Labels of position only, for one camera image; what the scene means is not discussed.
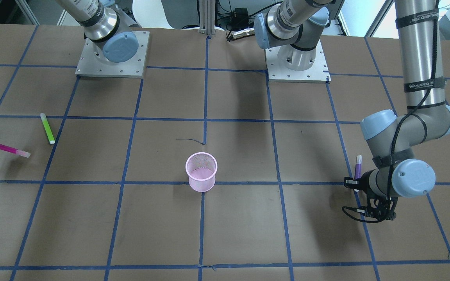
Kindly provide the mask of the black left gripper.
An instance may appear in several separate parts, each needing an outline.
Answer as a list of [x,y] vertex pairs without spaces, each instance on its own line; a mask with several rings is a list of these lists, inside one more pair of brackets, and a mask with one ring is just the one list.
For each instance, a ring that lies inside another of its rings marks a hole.
[[398,203],[398,197],[386,199],[375,194],[368,194],[366,200],[367,206],[361,207],[360,210],[365,217],[375,219],[375,221],[368,222],[393,221],[396,218],[395,207]]

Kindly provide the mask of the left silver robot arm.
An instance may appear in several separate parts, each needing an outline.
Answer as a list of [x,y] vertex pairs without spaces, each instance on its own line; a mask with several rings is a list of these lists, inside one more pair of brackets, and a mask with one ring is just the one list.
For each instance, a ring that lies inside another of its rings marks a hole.
[[[312,53],[329,15],[328,0],[284,0],[255,14],[255,37],[262,49],[280,46]],[[360,178],[346,177],[345,187],[361,190],[367,205],[343,206],[360,213],[365,223],[395,219],[400,196],[428,194],[435,186],[434,169],[414,156],[413,146],[450,134],[450,106],[445,102],[445,77],[439,39],[439,1],[396,0],[395,27],[402,59],[407,114],[382,110],[365,117],[361,131],[376,169]]]

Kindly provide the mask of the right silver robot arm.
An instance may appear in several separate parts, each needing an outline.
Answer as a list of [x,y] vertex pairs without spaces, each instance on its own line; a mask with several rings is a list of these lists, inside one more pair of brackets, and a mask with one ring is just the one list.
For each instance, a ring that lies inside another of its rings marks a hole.
[[124,64],[138,52],[139,41],[129,25],[132,19],[116,8],[114,0],[57,0],[57,3],[83,27],[84,37],[107,62]]

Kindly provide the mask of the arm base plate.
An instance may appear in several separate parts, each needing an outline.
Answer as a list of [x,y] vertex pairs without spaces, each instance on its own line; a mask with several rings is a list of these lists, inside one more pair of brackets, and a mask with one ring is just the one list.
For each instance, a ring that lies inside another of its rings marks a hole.
[[86,39],[75,74],[95,78],[143,78],[149,39],[148,31],[122,32],[101,44]]
[[320,41],[309,51],[292,46],[268,48],[265,59],[271,82],[329,83],[332,80]]

